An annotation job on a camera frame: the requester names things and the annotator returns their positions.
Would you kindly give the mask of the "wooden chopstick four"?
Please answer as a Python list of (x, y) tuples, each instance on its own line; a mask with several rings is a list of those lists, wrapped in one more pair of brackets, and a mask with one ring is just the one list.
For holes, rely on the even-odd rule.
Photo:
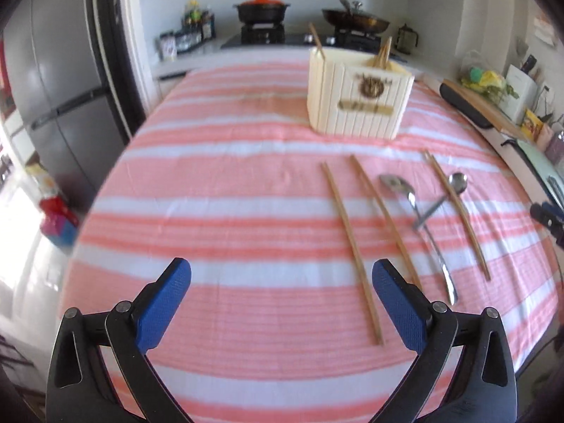
[(373, 182), (370, 181), (367, 173), (365, 172), (365, 170), (362, 167), (360, 161), (358, 160), (358, 158), (355, 155), (350, 156), (350, 161), (353, 164), (353, 166), (355, 166), (358, 174), (360, 175), (360, 179), (361, 179), (362, 183), (365, 185), (365, 187), (367, 188), (367, 190), (368, 190), (368, 192), (371, 196), (371, 199), (376, 202), (376, 205), (378, 206), (381, 213), (383, 214), (383, 218), (385, 219), (385, 222), (386, 222), (386, 224), (387, 224), (387, 226), (388, 226), (388, 228), (391, 232), (393, 240), (394, 240), (397, 248), (399, 249), (401, 256), (403, 257), (403, 261), (406, 265), (409, 276), (411, 277), (412, 283), (416, 287), (418, 287), (419, 290), (422, 290), (423, 286), (422, 286), (419, 274), (416, 271), (416, 268), (414, 267), (414, 264), (411, 260), (409, 252), (407, 251), (405, 243), (400, 236), (399, 230), (396, 227), (396, 224), (395, 224), (392, 216), (390, 215), (385, 203), (383, 202), (383, 199), (380, 195), (379, 190), (376, 188), (376, 186), (373, 185)]

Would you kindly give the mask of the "steel spoon crossed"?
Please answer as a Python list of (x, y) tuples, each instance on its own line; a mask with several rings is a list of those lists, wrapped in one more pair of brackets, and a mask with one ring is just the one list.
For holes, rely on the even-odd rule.
[[(467, 176), (462, 172), (456, 172), (448, 177), (448, 183), (457, 195), (462, 194), (466, 191), (467, 187)], [(421, 228), (425, 222), (442, 206), (442, 204), (448, 199), (448, 195), (443, 195), (436, 202), (434, 202), (430, 208), (420, 215), (412, 225), (413, 230), (418, 230)]]

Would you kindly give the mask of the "wooden chopstick five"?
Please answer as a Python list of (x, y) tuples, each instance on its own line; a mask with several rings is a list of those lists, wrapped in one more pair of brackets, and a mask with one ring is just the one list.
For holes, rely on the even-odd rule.
[(450, 185), (446, 173), (443, 172), (443, 168), (436, 161), (435, 157), (428, 150), (423, 151), (423, 157), (425, 158), (426, 161), (429, 162), (429, 164), (433, 168), (436, 176), (438, 177), (441, 185), (443, 186), (443, 189), (445, 189), (446, 191), (447, 199), (449, 199), (450, 202), (453, 203), (454, 208), (458, 216), (460, 217), (463, 228), (465, 229), (466, 238), (470, 241), (477, 263), (479, 264), (479, 267), (481, 268), (485, 279), (488, 282), (490, 282), (491, 274), (489, 271), (488, 263), (486, 262), (486, 258), (482, 251), (480, 242), (478, 241), (476, 233), (470, 222), (470, 214), (468, 214), (468, 211), (466, 210), (466, 206), (461, 201), (460, 196), (456, 193), (455, 189)]

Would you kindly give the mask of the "wooden chopstick three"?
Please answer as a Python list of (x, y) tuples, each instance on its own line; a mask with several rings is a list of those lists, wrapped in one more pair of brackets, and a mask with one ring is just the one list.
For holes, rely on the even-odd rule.
[(350, 223), (344, 202), (340, 196), (340, 192), (338, 190), (338, 186), (335, 178), (333, 177), (333, 173), (331, 171), (330, 166), (328, 165), (328, 163), (321, 163), (321, 168), (330, 186), (330, 190), (333, 195), (333, 201), (335, 202), (336, 205), (337, 213), (340, 217), (340, 221), (342, 222), (347, 237), (347, 241), (351, 248), (355, 270), (357, 271), (357, 277), (360, 280), (360, 285), (364, 295), (366, 307), (368, 308), (369, 316), (373, 326), (376, 344), (383, 345), (384, 341), (380, 327), (379, 315), (378, 312), (376, 311), (376, 306), (372, 296), (371, 287), (367, 278), (367, 274), (365, 271), (364, 263), (362, 261), (360, 250), (358, 249), (357, 246), (357, 241), (354, 235), (353, 227)]

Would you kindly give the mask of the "steel spoon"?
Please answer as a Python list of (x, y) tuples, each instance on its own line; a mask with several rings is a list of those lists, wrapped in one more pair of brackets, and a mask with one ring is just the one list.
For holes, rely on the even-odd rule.
[(449, 303), (454, 306), (459, 301), (458, 291), (455, 287), (454, 280), (450, 274), (448, 266), (446, 264), (446, 259), (443, 257), (443, 253), (439, 248), (439, 245), (435, 241), (432, 233), (425, 224), (425, 219), (423, 214), (420, 212), (415, 188), (406, 180), (398, 175), (384, 174), (380, 175), (380, 181), (390, 190), (403, 194), (407, 198), (407, 202), (412, 207), (412, 210), (416, 216), (416, 222), (412, 228), (414, 230), (419, 230), (423, 228), (423, 233), (427, 235), (428, 241), (430, 242), (431, 248), (436, 254), (438, 260), (438, 266), (443, 274), (443, 279), (445, 280), (446, 292), (448, 296)]

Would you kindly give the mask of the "wooden chopstick two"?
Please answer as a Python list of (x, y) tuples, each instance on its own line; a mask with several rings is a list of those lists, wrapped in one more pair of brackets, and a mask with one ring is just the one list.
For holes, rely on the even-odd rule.
[(387, 69), (392, 41), (393, 38), (388, 37), (387, 40), (380, 46), (380, 51), (373, 63), (373, 66), (375, 68), (379, 68), (382, 70)]

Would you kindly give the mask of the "wooden chopstick one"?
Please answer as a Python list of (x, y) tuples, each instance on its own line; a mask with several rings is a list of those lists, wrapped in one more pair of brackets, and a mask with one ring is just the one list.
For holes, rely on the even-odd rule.
[(309, 22), (308, 24), (309, 30), (311, 32), (311, 35), (314, 39), (314, 44), (317, 47), (317, 52), (320, 54), (321, 58), (323, 61), (326, 61), (326, 56), (325, 53), (323, 51), (323, 46), (321, 44), (321, 41), (319, 39), (318, 33), (317, 33), (317, 29), (314, 26), (313, 22)]

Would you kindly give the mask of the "green cutting board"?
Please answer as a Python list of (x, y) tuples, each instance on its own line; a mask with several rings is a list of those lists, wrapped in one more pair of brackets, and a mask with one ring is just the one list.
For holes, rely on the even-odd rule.
[(515, 151), (524, 159), (524, 162), (532, 170), (533, 175), (541, 184), (547, 196), (558, 207), (563, 207), (563, 178), (535, 145), (523, 140), (516, 140)]

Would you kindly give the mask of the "pink cup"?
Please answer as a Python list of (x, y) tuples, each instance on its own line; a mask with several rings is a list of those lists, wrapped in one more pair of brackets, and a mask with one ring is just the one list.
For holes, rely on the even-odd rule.
[(554, 136), (554, 131), (552, 130), (552, 127), (549, 126), (549, 124), (545, 123), (540, 129), (538, 136), (536, 138), (537, 149), (540, 152), (544, 153), (547, 150), (553, 136)]

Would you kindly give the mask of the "wooden cutting board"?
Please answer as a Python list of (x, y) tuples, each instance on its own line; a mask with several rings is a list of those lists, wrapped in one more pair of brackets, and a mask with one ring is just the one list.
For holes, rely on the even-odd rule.
[(527, 138), (497, 106), (472, 90), (449, 79), (444, 79), (439, 87), (440, 96), (472, 123), (483, 130), (496, 129), (515, 140)]

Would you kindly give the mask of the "red box on floor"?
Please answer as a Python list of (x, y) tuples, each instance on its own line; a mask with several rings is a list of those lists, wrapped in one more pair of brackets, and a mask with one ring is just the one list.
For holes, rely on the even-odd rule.
[(60, 196), (42, 199), (39, 208), (44, 213), (41, 233), (57, 247), (72, 247), (78, 235), (78, 217)]

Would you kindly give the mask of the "white knife block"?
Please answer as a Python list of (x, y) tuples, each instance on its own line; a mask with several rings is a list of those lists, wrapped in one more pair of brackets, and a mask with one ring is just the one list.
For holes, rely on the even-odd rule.
[(538, 86), (529, 75), (536, 63), (536, 57), (529, 55), (521, 67), (510, 65), (506, 74), (506, 94), (499, 107), (516, 125), (522, 123), (526, 109), (533, 105), (537, 94)]

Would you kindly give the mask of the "plastic bag with produce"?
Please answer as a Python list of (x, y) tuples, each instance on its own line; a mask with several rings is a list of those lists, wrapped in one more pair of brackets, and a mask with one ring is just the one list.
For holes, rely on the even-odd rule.
[(465, 54), (461, 60), (458, 78), (464, 87), (494, 104), (499, 104), (504, 98), (519, 97), (513, 86), (490, 67), (479, 51), (468, 51)]

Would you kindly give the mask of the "pink striped tablecloth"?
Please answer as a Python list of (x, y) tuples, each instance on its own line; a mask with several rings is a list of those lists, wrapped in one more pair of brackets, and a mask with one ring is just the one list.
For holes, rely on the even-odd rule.
[[(446, 173), (470, 179), (463, 197), (488, 262), (488, 282), (450, 205), (430, 220), (459, 294), (457, 310), (496, 308), (520, 366), (556, 315), (560, 284), (550, 236), (529, 216), (509, 167), (423, 85), (393, 140), (327, 136), (309, 124), (308, 65), (210, 69), (180, 83), (122, 154), (85, 219), (61, 307), (85, 313), (134, 298), (181, 257), (192, 283), (149, 354), (199, 422), (365, 422), (414, 355), (389, 318), (377, 345), (353, 255), (321, 168), (328, 163), (364, 264), (387, 258), (409, 274), (360, 181), (396, 174), (427, 207)], [(430, 300), (443, 277), (411, 227), (406, 200), (385, 205)]]

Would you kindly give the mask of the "hanging calendar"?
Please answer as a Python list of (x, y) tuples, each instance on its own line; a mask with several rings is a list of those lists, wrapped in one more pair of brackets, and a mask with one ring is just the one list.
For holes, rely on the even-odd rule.
[(556, 31), (548, 17), (543, 12), (533, 19), (534, 35), (545, 44), (554, 48), (556, 46)]

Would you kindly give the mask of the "dark glass pitcher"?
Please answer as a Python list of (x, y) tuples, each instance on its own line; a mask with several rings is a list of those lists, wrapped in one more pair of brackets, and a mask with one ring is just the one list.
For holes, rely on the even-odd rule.
[(419, 45), (419, 37), (415, 30), (403, 24), (397, 32), (395, 49), (401, 54), (411, 55)]

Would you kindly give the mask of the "cream utensil holder box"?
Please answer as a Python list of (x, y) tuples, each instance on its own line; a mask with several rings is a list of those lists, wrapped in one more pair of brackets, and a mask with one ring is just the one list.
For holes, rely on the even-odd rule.
[(383, 69), (360, 51), (312, 48), (307, 111), (320, 134), (393, 140), (415, 77), (395, 61)]

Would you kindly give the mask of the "grey refrigerator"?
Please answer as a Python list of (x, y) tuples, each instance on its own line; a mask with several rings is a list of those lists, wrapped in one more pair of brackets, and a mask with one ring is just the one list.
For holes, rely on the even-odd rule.
[(20, 0), (2, 35), (12, 96), (41, 164), (85, 208), (134, 134), (119, 0)]

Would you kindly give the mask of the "wok with glass lid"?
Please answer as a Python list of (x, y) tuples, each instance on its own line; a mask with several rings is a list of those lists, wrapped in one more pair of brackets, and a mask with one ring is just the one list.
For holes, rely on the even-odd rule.
[(380, 35), (390, 26), (390, 22), (372, 13), (364, 12), (360, 1), (338, 0), (341, 9), (323, 9), (326, 22), (337, 31), (363, 32), (368, 35)]

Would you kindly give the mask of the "white spice shaker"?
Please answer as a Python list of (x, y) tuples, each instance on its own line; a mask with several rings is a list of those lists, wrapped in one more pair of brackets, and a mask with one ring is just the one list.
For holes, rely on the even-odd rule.
[(159, 47), (163, 61), (173, 61), (177, 57), (176, 36), (174, 31), (163, 32), (159, 36)]

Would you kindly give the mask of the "spice jar rack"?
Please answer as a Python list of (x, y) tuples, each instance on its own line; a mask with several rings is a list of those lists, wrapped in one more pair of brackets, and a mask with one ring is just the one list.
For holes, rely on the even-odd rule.
[(184, 27), (175, 32), (175, 46), (177, 54), (185, 54), (204, 43), (202, 29), (198, 25)]

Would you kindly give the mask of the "sauce bottles group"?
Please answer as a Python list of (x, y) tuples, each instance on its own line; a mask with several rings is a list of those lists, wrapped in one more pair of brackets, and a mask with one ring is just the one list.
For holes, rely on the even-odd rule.
[(215, 13), (210, 6), (203, 8), (197, 0), (189, 0), (184, 9), (182, 25), (201, 32), (201, 40), (216, 38)]

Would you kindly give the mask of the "black gas stove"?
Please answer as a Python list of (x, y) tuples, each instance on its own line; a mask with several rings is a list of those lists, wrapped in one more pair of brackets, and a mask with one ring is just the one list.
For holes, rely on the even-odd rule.
[[(332, 47), (350, 51), (361, 51), (377, 55), (380, 51), (381, 37), (365, 32), (334, 30), (328, 35), (318, 35), (323, 47)], [(241, 48), (257, 46), (299, 46), (315, 45), (314, 35), (310, 32), (287, 32), (282, 24), (247, 26), (241, 28), (239, 35), (228, 39), (221, 48)]]

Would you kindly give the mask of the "black pot red lid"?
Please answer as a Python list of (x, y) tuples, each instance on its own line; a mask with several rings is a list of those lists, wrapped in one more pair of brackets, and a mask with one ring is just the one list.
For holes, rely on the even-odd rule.
[(281, 24), (290, 4), (280, 0), (247, 0), (234, 5), (239, 20), (245, 25)]

